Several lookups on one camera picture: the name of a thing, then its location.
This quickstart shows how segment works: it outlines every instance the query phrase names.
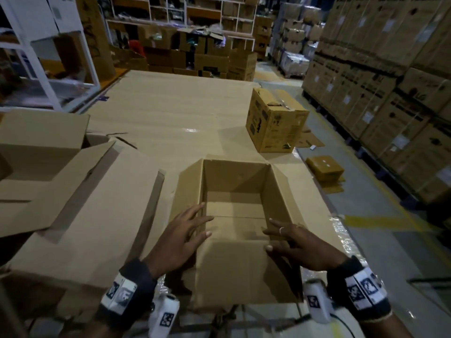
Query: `open cardboard box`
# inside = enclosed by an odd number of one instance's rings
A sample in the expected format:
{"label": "open cardboard box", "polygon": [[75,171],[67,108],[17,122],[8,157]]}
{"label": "open cardboard box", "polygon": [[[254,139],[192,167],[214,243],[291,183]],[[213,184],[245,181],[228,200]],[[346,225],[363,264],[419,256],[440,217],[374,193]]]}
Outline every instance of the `open cardboard box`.
{"label": "open cardboard box", "polygon": [[202,201],[203,215],[215,219],[199,228],[213,234],[197,251],[195,273],[183,276],[193,305],[300,301],[266,254],[270,238],[262,233],[269,218],[304,224],[287,177],[271,164],[207,157],[180,174],[170,219]]}
{"label": "open cardboard box", "polygon": [[88,120],[13,110],[0,123],[2,171],[9,171],[0,181],[0,237],[41,230],[7,264],[15,274],[108,288],[141,253],[164,175],[132,146],[86,134]]}

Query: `cable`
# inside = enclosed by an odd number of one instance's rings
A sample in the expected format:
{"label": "cable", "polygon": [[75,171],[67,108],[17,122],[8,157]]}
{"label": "cable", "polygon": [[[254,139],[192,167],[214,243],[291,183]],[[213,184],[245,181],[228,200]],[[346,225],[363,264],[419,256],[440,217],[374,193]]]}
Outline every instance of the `cable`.
{"label": "cable", "polygon": [[330,314],[330,316],[332,317],[332,318],[335,318],[335,319],[338,319],[338,320],[340,320],[341,321],[341,323],[348,329],[348,331],[349,331],[349,333],[352,335],[352,338],[355,338],[355,335],[352,333],[352,331],[351,331],[351,329],[349,328],[349,326],[340,318],[340,317],[338,317],[338,316],[336,316],[335,314]]}

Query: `left hand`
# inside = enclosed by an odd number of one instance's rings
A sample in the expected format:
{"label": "left hand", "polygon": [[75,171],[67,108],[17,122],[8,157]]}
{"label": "left hand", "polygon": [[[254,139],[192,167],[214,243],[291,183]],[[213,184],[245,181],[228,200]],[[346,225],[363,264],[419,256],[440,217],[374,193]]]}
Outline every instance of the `left hand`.
{"label": "left hand", "polygon": [[191,206],[167,225],[149,255],[143,259],[153,278],[180,268],[211,236],[211,231],[202,231],[189,240],[198,226],[214,219],[213,216],[196,217],[204,206],[205,203]]}

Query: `pallet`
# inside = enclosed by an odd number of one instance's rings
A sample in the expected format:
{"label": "pallet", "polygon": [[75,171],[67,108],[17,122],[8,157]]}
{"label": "pallet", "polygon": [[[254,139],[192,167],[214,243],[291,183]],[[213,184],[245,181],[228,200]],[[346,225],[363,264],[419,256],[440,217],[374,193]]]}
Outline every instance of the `pallet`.
{"label": "pallet", "polygon": [[430,204],[425,205],[418,199],[397,174],[386,167],[377,157],[374,156],[368,149],[366,149],[358,138],[356,138],[350,131],[343,126],[329,111],[320,104],[313,96],[306,90],[302,92],[302,96],[306,98],[309,104],[315,107],[317,113],[322,114],[332,125],[333,129],[345,139],[345,144],[355,151],[355,156],[364,161],[368,167],[374,172],[377,180],[386,184],[386,186],[401,199],[400,205],[406,210],[426,210],[428,221],[433,224],[439,224],[444,220],[442,213],[448,211],[442,208],[445,205]]}
{"label": "pallet", "polygon": [[278,70],[280,71],[280,73],[285,77],[285,78],[291,78],[291,79],[299,79],[301,81],[304,80],[305,75],[301,75],[301,76],[297,76],[297,75],[290,75],[287,74],[280,66],[277,67]]}

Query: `white metal shelving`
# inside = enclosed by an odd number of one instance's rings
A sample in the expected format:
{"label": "white metal shelving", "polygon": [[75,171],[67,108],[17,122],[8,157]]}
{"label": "white metal shelving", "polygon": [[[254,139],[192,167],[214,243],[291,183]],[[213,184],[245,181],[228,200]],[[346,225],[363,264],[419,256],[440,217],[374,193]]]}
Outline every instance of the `white metal shelving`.
{"label": "white metal shelving", "polygon": [[[24,85],[23,88],[20,88],[21,93],[19,94],[25,99],[20,100],[19,105],[8,105],[8,102],[5,102],[4,104],[7,105],[1,107],[2,111],[8,111],[11,108],[26,108],[71,112],[100,90],[99,79],[83,34],[83,26],[75,0],[0,0],[0,5],[18,41],[18,43],[0,42],[0,47],[15,50],[27,73],[27,77],[23,77]],[[69,79],[48,79],[32,46],[35,41],[74,32],[79,33],[80,44],[93,83]],[[32,102],[34,105],[26,106],[26,104],[31,104],[31,101],[27,100],[28,91],[40,90],[39,88],[42,88],[43,93],[41,94],[39,91],[38,96],[30,96],[30,99],[34,97],[35,102]],[[63,97],[62,93],[66,96],[68,91],[71,96]],[[40,102],[44,102],[45,105],[39,106]]]}
{"label": "white metal shelving", "polygon": [[[107,22],[121,22],[121,23],[126,23],[126,24],[133,24],[133,25],[139,25],[139,24],[151,24],[151,23],[156,23],[159,25],[163,25],[163,24],[179,24],[179,25],[183,25],[185,27],[188,27],[188,16],[187,16],[187,12],[188,9],[193,8],[193,9],[201,9],[201,10],[206,10],[206,11],[212,11],[212,12],[218,12],[221,14],[221,17],[219,19],[219,24],[222,27],[222,20],[223,19],[228,19],[228,20],[236,20],[236,24],[235,24],[235,29],[233,31],[228,31],[228,30],[224,30],[224,34],[226,34],[228,37],[230,38],[235,38],[235,39],[244,39],[244,40],[251,40],[252,41],[252,50],[254,47],[254,43],[255,43],[255,39],[252,36],[253,33],[253,26],[255,23],[255,16],[257,13],[257,5],[254,5],[255,9],[253,12],[253,18],[252,19],[245,19],[245,18],[241,18],[240,17],[240,8],[245,5],[244,1],[235,1],[235,0],[211,0],[211,1],[216,1],[216,2],[221,2],[221,9],[211,9],[211,8],[205,8],[205,7],[201,7],[201,6],[197,6],[195,4],[190,5],[188,4],[187,0],[183,0],[183,9],[181,8],[171,8],[169,7],[169,0],[166,0],[166,5],[165,6],[153,6],[150,5],[150,1],[147,0],[147,2],[149,3],[148,9],[149,9],[149,19],[138,19],[138,18],[125,18],[124,16],[119,16],[118,14],[116,14],[115,12],[115,6],[114,6],[114,2],[113,0],[110,0],[111,6],[113,8],[113,16],[115,17],[114,19],[106,19]],[[237,11],[237,16],[226,16],[223,15],[223,5],[224,2],[227,3],[233,3],[233,4],[238,4],[238,11]],[[166,22],[162,21],[162,20],[152,20],[152,8],[155,9],[165,9],[166,10]],[[169,12],[183,12],[184,13],[184,22],[172,22],[170,20],[170,16],[169,16]],[[238,26],[239,26],[239,22],[246,22],[246,23],[252,23],[252,29],[250,33],[243,33],[243,32],[238,32]]]}

